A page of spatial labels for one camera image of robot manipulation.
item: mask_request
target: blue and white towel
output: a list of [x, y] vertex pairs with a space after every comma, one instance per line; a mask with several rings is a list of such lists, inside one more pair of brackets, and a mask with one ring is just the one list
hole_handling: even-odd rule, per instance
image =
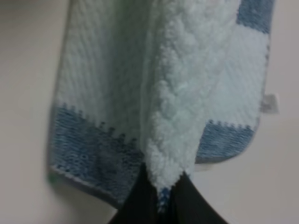
[[[209, 119], [199, 136], [197, 163], [232, 158], [254, 136], [273, 4], [240, 3]], [[71, 1], [61, 56], [50, 168], [116, 208], [126, 199], [143, 157], [138, 149], [140, 74], [150, 5], [151, 0]]]

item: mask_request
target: white wall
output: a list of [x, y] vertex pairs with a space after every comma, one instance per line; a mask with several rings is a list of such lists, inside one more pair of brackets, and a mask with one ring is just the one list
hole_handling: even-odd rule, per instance
[[[299, 1], [277, 0], [266, 92], [280, 114], [264, 115], [248, 150], [195, 175], [231, 224], [299, 223]], [[108, 205], [45, 178], [49, 110], [66, 0], [0, 1], [0, 223], [100, 224]]]

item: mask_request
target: towel label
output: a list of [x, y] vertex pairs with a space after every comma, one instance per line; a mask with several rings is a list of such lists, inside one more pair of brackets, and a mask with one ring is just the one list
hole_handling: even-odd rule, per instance
[[261, 112], [266, 114], [278, 114], [278, 96], [276, 94], [265, 94], [261, 104]]

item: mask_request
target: terry cloth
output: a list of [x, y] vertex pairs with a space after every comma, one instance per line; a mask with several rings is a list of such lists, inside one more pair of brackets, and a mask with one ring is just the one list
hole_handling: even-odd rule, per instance
[[[71, 1], [58, 71], [50, 169], [116, 208], [126, 199], [143, 160], [140, 74], [151, 2]], [[254, 136], [273, 4], [274, 0], [240, 3], [209, 118], [198, 136], [197, 162], [234, 157]]]

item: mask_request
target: fuzzy white fabric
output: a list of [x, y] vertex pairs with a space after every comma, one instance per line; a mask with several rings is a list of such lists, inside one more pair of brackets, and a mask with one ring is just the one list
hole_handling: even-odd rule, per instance
[[141, 149], [150, 180], [190, 174], [235, 26], [239, 0], [153, 1], [141, 87]]

